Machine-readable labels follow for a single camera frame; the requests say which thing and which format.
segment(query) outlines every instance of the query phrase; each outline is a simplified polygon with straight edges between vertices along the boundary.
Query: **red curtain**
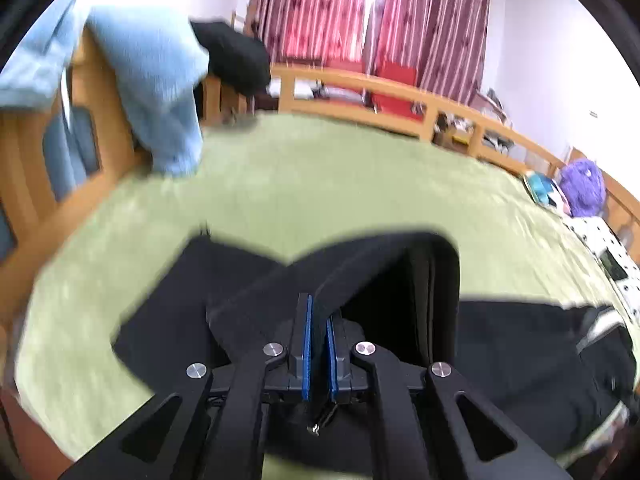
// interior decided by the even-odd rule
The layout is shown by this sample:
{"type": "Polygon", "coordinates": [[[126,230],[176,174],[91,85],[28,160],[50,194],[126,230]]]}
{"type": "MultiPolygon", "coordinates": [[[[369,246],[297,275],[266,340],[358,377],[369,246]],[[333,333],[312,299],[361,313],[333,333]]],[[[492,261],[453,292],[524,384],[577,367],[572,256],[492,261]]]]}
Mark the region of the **red curtain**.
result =
{"type": "Polygon", "coordinates": [[[258,0],[259,35],[272,60],[362,57],[364,0],[258,0]]]}
{"type": "Polygon", "coordinates": [[[469,104],[481,86],[489,0],[376,0],[365,63],[417,70],[417,86],[469,104]]]}

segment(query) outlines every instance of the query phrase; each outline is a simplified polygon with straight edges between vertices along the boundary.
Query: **purple plush toy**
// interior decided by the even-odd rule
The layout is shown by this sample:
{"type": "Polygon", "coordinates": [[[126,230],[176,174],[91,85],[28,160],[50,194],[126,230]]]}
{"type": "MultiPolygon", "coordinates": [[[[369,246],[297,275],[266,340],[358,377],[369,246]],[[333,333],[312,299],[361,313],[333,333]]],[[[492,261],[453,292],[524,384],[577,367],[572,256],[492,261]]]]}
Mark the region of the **purple plush toy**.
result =
{"type": "Polygon", "coordinates": [[[596,216],[604,206],[607,188],[596,163],[579,158],[560,170],[560,189],[571,207],[571,215],[596,216]]]}

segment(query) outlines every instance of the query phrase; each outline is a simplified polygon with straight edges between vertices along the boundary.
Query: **green bed sheet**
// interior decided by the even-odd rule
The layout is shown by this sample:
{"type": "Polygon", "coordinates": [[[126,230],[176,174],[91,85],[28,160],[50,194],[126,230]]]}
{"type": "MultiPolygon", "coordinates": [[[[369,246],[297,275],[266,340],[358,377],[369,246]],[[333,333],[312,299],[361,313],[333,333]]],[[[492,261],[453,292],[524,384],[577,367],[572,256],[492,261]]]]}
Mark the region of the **green bed sheet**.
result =
{"type": "MultiPolygon", "coordinates": [[[[71,458],[149,398],[111,341],[205,224],[285,260],[364,232],[435,230],[458,248],[462,297],[607,302],[626,318],[580,240],[500,169],[311,116],[259,114],[204,136],[196,175],[124,178],[36,281],[15,379],[22,405],[71,458]]],[[[265,478],[297,478],[297,468],[268,459],[265,478]]]]}

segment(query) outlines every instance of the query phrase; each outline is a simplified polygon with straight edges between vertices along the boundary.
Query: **bed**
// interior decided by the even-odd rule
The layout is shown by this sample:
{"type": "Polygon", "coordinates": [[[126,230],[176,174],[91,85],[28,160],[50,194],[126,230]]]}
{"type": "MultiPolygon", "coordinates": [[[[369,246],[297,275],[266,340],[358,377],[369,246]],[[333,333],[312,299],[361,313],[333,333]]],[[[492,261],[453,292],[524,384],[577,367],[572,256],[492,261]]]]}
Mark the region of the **bed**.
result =
{"type": "MultiPolygon", "coordinates": [[[[17,238],[0,266],[5,342],[28,303],[17,390],[4,389],[2,400],[34,480],[57,478],[149,398],[110,341],[203,224],[215,237],[285,260],[362,231],[433,228],[458,247],[462,296],[611,303],[628,321],[638,358],[640,331],[607,276],[558,218],[529,199],[513,176],[527,167],[483,146],[482,137],[490,128],[514,140],[546,160],[549,175],[562,160],[470,108],[409,86],[337,70],[275,65],[272,74],[281,79],[279,113],[234,126],[217,125],[225,91],[207,78],[201,168],[171,179],[150,174],[148,156],[134,148],[113,72],[85,32],[72,61],[72,100],[91,111],[100,171],[61,203],[50,195],[40,148],[50,114],[0,113],[0,200],[17,238]],[[418,122],[297,100],[297,78],[366,88],[426,111],[418,122]],[[474,122],[466,155],[432,145],[441,112],[474,122]]],[[[613,179],[608,184],[613,225],[637,232],[638,200],[613,179]]],[[[629,252],[637,261],[640,240],[629,252]]],[[[264,478],[301,474],[265,462],[264,478]]]]}

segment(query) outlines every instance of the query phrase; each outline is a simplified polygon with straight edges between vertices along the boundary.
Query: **wooden bed frame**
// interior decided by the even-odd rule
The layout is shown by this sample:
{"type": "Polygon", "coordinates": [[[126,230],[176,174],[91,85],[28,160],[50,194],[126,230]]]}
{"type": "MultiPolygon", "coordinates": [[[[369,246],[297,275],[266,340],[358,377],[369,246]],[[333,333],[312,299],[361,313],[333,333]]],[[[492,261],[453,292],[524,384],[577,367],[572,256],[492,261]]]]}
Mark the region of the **wooden bed frame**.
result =
{"type": "MultiPolygon", "coordinates": [[[[143,150],[134,150],[132,133],[116,90],[113,70],[100,53],[90,33],[85,31],[71,67],[74,105],[86,107],[92,115],[100,170],[62,202],[57,203],[50,188],[42,153],[42,137],[50,118],[60,109],[56,99],[51,111],[0,112],[0,203],[14,232],[17,247],[0,264],[0,346],[6,344],[14,317],[24,308],[37,273],[56,250],[85,221],[98,204],[133,168],[148,161],[143,150]]],[[[522,162],[501,155],[482,145],[485,131],[497,132],[545,160],[546,174],[554,176],[565,163],[523,135],[491,120],[476,110],[411,86],[373,76],[338,70],[273,65],[271,73],[282,79],[280,112],[301,112],[369,124],[390,132],[431,142],[438,115],[448,112],[474,124],[467,155],[498,165],[512,174],[529,168],[522,162]],[[325,100],[297,100],[297,78],[320,79],[345,88],[367,91],[423,104],[421,121],[375,113],[364,107],[325,100]]],[[[205,117],[203,124],[216,124],[222,116],[221,100],[233,95],[220,81],[204,81],[205,117]]],[[[620,232],[631,230],[636,241],[630,254],[640,261],[640,202],[609,175],[606,175],[609,224],[620,232]]],[[[20,408],[7,390],[2,400],[8,412],[22,462],[33,480],[57,478],[70,461],[64,457],[20,408]]]]}

